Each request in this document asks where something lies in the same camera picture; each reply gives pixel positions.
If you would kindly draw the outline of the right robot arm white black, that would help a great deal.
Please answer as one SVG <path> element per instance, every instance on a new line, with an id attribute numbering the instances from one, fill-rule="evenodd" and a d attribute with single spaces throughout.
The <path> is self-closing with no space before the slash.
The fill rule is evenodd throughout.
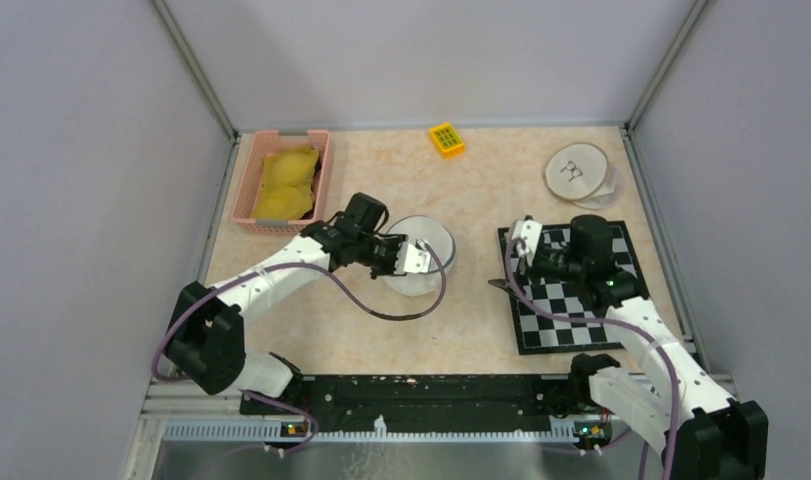
<path id="1" fill-rule="evenodd" d="M 762 479 L 769 420 L 755 401 L 741 402 L 694 359 L 659 314 L 635 273 L 618 262 L 616 237 L 603 217 L 574 217 L 563 239 L 526 216 L 505 236 L 505 277 L 493 280 L 533 313 L 558 320 L 537 304 L 540 282 L 575 290 L 590 322 L 603 326 L 648 380 L 642 385 L 607 354 L 577 355 L 567 385 L 581 412 L 616 414 L 655 452 L 665 479 Z"/>

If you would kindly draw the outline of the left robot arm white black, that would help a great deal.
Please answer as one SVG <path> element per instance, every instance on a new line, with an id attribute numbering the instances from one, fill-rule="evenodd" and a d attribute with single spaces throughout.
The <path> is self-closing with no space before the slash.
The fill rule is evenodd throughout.
<path id="1" fill-rule="evenodd" d="M 182 289 L 160 350 L 208 395 L 231 390 L 263 394 L 278 413 L 300 404 L 299 369 L 274 353 L 246 346 L 251 323 L 304 285 L 340 268 L 359 264 L 372 277 L 404 271 L 408 237 L 382 234 L 387 207 L 354 194 L 328 220 L 305 226 L 272 256 L 210 287 L 193 282 Z"/>

